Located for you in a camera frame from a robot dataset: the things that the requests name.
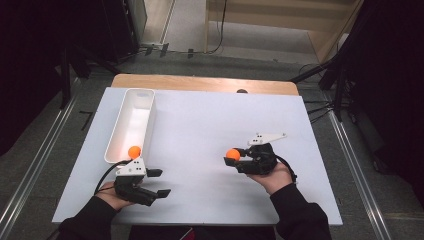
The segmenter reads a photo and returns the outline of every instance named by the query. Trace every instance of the person's arm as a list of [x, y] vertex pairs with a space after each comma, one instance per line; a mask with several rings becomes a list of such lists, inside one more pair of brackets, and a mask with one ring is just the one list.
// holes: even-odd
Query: person's arm
[[327, 215], [308, 203], [292, 182], [288, 168], [278, 163], [268, 175], [249, 175], [270, 195], [280, 221], [276, 229], [285, 240], [331, 239]]
[[125, 206], [132, 203], [116, 196], [113, 183], [103, 185], [102, 191], [93, 196], [81, 211], [59, 226], [57, 240], [111, 239], [112, 219]]

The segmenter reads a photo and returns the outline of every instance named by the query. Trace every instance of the white tabletop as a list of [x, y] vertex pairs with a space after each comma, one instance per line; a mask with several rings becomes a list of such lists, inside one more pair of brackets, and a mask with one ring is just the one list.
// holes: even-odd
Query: white tabletop
[[[103, 173], [112, 128], [125, 88], [107, 88], [59, 202], [53, 222], [73, 217], [93, 195]], [[298, 189], [317, 202], [331, 225], [342, 219], [302, 98], [299, 96], [156, 90], [156, 120], [145, 178], [152, 191], [171, 189], [151, 207], [134, 205], [115, 218], [122, 224], [270, 225], [278, 216], [262, 186], [225, 165], [228, 149], [248, 148], [260, 133], [286, 133], [272, 142], [298, 175]], [[115, 178], [112, 171], [106, 181]]]

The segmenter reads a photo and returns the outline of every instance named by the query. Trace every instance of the black sleeve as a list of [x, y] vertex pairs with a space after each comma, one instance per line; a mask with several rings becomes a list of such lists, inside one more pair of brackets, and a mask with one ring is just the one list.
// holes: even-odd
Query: black sleeve
[[109, 204], [93, 196], [75, 217], [60, 224], [57, 240], [111, 239], [111, 222], [116, 214]]
[[271, 195], [280, 221], [277, 232], [285, 240], [331, 239], [327, 215], [316, 203], [308, 203], [295, 184]]

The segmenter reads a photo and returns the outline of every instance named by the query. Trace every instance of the person's hand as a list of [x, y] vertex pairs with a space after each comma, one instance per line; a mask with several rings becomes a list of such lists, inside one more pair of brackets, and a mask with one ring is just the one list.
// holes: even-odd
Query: person's hand
[[289, 169], [282, 163], [277, 163], [268, 175], [247, 175], [261, 184], [269, 195], [292, 183]]
[[105, 183], [100, 188], [100, 191], [96, 194], [96, 197], [105, 201], [107, 204], [113, 207], [116, 211], [119, 211], [121, 210], [121, 208], [134, 204], [132, 202], [122, 200], [116, 195], [115, 188], [113, 188], [113, 182]]

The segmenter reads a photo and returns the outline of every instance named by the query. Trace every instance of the orange ball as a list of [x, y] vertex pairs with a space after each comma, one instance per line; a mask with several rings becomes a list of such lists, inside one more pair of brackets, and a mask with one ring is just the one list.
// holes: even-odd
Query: orange ball
[[128, 149], [128, 156], [130, 156], [131, 159], [136, 159], [141, 154], [141, 148], [139, 146], [132, 146], [130, 149]]
[[238, 161], [238, 160], [240, 160], [240, 153], [236, 149], [231, 148], [230, 150], [227, 151], [227, 154], [225, 154], [225, 157], [232, 158], [232, 159]]

